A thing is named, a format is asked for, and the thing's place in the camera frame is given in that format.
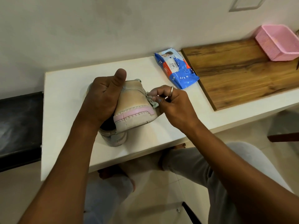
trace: forearm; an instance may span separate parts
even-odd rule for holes
[[[97,129],[76,118],[57,161],[20,223],[82,223]]]
[[[244,220],[298,221],[298,197],[244,161],[200,121],[184,133],[205,157]]]

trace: hand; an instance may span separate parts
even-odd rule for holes
[[[99,129],[114,113],[125,80],[126,71],[121,68],[114,76],[95,78],[77,118],[88,121]]]
[[[183,90],[173,89],[170,97],[171,102],[167,102],[165,97],[169,96],[170,86],[161,86],[149,92],[152,100],[159,103],[160,113],[165,113],[170,124],[178,128],[184,134],[192,130],[200,121],[189,100],[188,94]]]

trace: plastic basket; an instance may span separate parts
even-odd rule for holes
[[[299,39],[285,25],[262,25],[255,39],[272,61],[299,57]]]

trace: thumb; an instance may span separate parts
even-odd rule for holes
[[[163,114],[167,110],[167,108],[169,108],[171,105],[173,105],[167,102],[163,97],[154,96],[152,97],[152,100],[159,104],[158,108],[161,114]]]
[[[111,82],[106,91],[111,94],[119,95],[119,93],[123,89],[126,77],[127,72],[122,68],[118,69],[112,77]]]

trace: pant leg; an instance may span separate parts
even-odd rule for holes
[[[130,179],[122,174],[88,183],[84,206],[84,224],[106,224],[119,205],[133,192]]]
[[[291,191],[272,163],[258,148],[246,142],[230,142],[227,146],[256,169]],[[226,189],[195,147],[170,150],[163,159],[162,166],[164,170],[172,171],[207,187],[211,204],[208,219],[210,224],[243,223]]]

